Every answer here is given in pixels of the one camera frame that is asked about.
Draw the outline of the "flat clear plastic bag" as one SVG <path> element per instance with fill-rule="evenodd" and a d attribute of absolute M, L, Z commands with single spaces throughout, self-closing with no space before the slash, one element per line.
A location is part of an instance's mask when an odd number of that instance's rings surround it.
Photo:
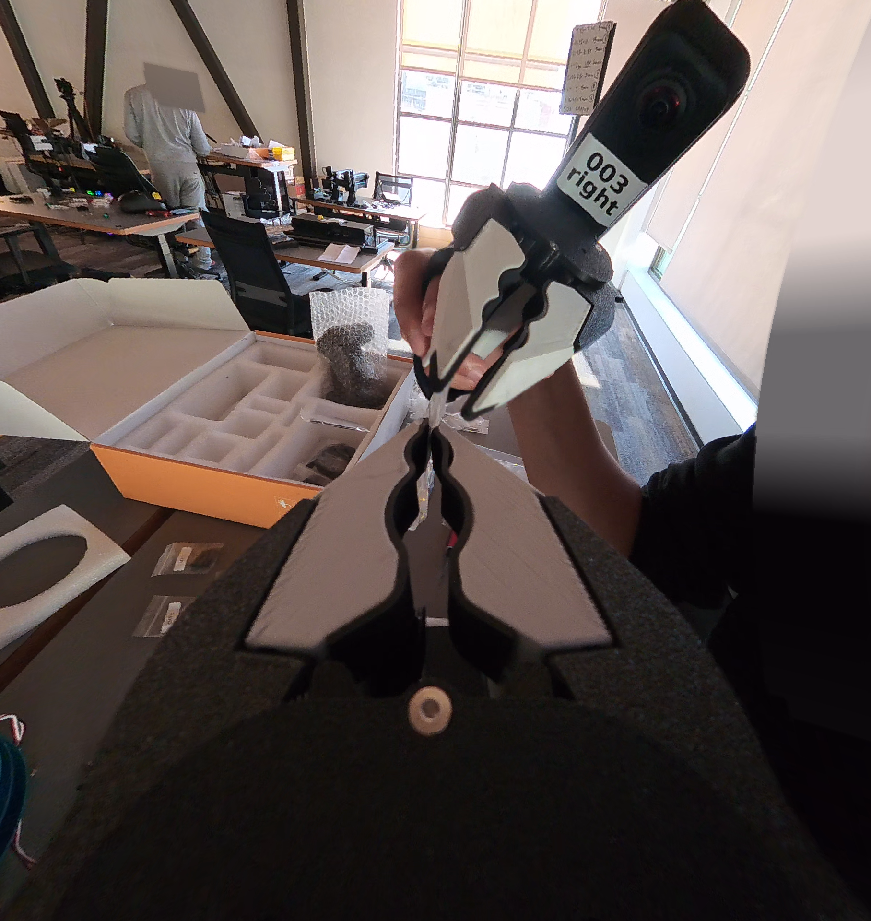
<path fill-rule="evenodd" d="M 368 433 L 378 424 L 381 412 L 375 409 L 340 404 L 322 398 L 311 398 L 302 405 L 300 418 L 309 423 Z"/>

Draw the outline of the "person's right forearm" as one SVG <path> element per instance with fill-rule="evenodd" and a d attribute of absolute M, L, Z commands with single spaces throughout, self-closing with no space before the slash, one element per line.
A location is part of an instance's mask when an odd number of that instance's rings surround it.
<path fill-rule="evenodd" d="M 531 484 L 603 537 L 672 602 L 715 607 L 754 593 L 756 427 L 707 443 L 639 486 L 601 440 L 567 363 L 514 399 Z"/>

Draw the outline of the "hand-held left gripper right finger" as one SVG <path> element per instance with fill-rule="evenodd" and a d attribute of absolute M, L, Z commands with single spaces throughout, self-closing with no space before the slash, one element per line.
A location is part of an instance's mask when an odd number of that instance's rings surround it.
<path fill-rule="evenodd" d="M 451 430 L 433 431 L 433 461 L 442 514 L 457 536 L 448 617 L 461 655 L 501 681 L 522 662 L 610 647 L 538 493 Z"/>

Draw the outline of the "bubble wrapped black part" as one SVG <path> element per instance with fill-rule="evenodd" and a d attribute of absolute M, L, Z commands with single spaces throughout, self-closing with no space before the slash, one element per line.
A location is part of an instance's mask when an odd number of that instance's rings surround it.
<path fill-rule="evenodd" d="M 387 401 L 390 296 L 352 287 L 309 294 L 316 348 L 328 363 L 325 399 L 367 409 Z"/>

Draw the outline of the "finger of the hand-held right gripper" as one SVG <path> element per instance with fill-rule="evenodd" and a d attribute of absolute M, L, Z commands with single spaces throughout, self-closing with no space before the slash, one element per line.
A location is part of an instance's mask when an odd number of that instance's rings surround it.
<path fill-rule="evenodd" d="M 431 347 L 417 371 L 428 398 L 446 390 L 464 355 L 484 330 L 483 310 L 501 297 L 503 272 L 519 270 L 525 254 L 516 238 L 494 219 L 488 219 L 473 242 L 457 251 L 441 275 Z"/>
<path fill-rule="evenodd" d="M 474 420 L 509 403 L 572 358 L 591 305 L 569 286 L 546 286 L 542 296 L 543 315 L 524 320 L 505 342 L 461 409 L 463 418 Z"/>

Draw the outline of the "tan roller blind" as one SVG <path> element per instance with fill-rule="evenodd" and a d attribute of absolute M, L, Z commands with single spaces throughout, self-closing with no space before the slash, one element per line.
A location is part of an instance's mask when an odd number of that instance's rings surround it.
<path fill-rule="evenodd" d="M 871 1 L 712 6 L 748 49 L 750 81 L 674 167 L 647 233 L 671 251 L 668 297 L 757 397 L 808 182 Z"/>

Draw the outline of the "paper note sheet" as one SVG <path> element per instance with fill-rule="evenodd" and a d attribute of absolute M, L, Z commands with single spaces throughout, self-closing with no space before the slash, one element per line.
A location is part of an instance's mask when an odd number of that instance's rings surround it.
<path fill-rule="evenodd" d="M 615 29 L 609 20 L 574 27 L 560 113 L 588 116 L 599 104 Z"/>

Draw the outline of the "black plastic part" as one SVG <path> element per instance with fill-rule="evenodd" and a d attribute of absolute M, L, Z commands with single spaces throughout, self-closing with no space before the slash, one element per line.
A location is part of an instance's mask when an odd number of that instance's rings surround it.
<path fill-rule="evenodd" d="M 325 487 L 345 472 L 354 454 L 355 448 L 345 443 L 326 445 L 310 460 L 298 463 L 290 478 Z"/>

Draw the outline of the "multi-pane window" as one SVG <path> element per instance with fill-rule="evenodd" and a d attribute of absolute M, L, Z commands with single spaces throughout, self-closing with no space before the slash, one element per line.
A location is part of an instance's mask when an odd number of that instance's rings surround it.
<path fill-rule="evenodd" d="M 560 112 L 575 26 L 601 1 L 401 3 L 397 168 L 424 224 L 492 183 L 544 186 L 576 127 Z"/>

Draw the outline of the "orange cardboard box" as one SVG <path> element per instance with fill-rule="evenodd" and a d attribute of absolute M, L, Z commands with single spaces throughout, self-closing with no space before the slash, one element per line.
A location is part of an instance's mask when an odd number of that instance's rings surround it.
<path fill-rule="evenodd" d="M 319 487 L 115 442 L 259 336 L 219 282 L 75 279 L 0 303 L 0 435 L 85 441 L 130 499 L 267 528 Z"/>

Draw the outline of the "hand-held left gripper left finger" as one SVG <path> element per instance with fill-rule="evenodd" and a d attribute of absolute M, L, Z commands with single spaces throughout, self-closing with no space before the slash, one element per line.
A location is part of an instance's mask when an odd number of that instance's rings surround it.
<path fill-rule="evenodd" d="M 246 648 L 337 661 L 373 695 L 414 684 L 424 623 L 403 536 L 418 515 L 429 427 L 408 426 L 327 486 L 246 636 Z"/>

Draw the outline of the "small clear plastic bag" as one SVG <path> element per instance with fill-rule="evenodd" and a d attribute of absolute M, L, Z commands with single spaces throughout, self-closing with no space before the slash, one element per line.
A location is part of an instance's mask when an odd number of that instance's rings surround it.
<path fill-rule="evenodd" d="M 429 399 L 424 397 L 422 392 L 415 387 L 410 403 L 410 418 L 412 421 L 427 420 L 429 417 Z M 489 430 L 489 422 L 486 418 L 480 418 L 474 421 L 466 421 L 462 418 L 459 411 L 444 408 L 442 421 L 451 429 L 485 435 Z M 429 499 L 435 485 L 436 475 L 433 467 L 432 457 L 427 458 L 427 464 L 424 472 L 417 480 L 417 503 L 418 514 L 416 519 L 410 524 L 409 530 L 415 531 L 422 524 L 428 515 Z"/>

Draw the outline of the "person's right hand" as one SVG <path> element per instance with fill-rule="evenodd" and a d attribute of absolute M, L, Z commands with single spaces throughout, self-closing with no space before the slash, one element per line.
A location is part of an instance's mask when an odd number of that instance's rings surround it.
<path fill-rule="evenodd" d="M 394 267 L 395 316 L 403 339 L 420 358 L 425 357 L 429 351 L 436 318 L 441 276 L 424 284 L 427 266 L 435 254 L 442 254 L 442 251 L 431 248 L 408 250 L 396 260 Z M 473 390 L 501 354 L 501 347 L 497 347 L 487 358 L 469 354 L 453 377 L 452 387 L 457 390 Z"/>

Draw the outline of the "small clear parts bag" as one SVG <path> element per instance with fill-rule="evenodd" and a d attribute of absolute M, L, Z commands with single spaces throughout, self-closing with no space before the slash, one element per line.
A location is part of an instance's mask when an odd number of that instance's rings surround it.
<path fill-rule="evenodd" d="M 156 562 L 152 577 L 166 575 L 204 575 L 216 566 L 222 543 L 171 543 Z"/>
<path fill-rule="evenodd" d="M 141 620 L 132 632 L 135 638 L 161 638 L 176 623 L 177 618 L 195 601 L 188 596 L 155 595 L 147 605 Z"/>

